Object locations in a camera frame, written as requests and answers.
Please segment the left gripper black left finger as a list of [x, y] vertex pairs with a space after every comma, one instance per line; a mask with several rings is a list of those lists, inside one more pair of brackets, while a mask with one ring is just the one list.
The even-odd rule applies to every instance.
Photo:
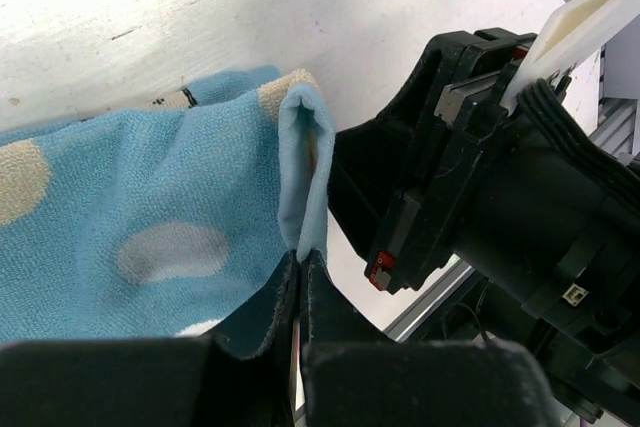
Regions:
[[2, 346], [2, 425], [293, 425], [298, 267], [200, 335]]

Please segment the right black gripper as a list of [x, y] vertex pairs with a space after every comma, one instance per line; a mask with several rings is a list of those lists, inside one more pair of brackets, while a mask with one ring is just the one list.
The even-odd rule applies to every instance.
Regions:
[[457, 254], [510, 293], [548, 283], [567, 251], [542, 228], [566, 168], [500, 98], [535, 41], [504, 29], [430, 40], [392, 100], [337, 133], [329, 208], [368, 280], [417, 288]]

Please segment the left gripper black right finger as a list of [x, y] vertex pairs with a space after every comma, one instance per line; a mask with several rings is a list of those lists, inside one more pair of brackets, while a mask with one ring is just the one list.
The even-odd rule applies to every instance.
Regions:
[[557, 426], [548, 382], [521, 345], [398, 343], [333, 285], [321, 253], [300, 266], [309, 426]]

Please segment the light blue patterned cloth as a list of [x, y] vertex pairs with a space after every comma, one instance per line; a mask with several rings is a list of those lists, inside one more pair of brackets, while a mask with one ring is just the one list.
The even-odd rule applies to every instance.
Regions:
[[325, 252], [335, 129], [313, 76], [221, 72], [1, 137], [1, 338], [189, 335]]

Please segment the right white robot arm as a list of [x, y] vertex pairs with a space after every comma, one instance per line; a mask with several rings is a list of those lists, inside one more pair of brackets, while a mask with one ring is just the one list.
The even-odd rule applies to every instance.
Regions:
[[472, 267], [425, 337], [473, 325], [526, 346], [577, 414], [639, 422], [639, 167], [583, 132], [570, 79], [500, 104], [534, 42], [438, 35], [373, 119], [340, 131], [330, 210], [378, 290], [417, 290], [452, 256]]

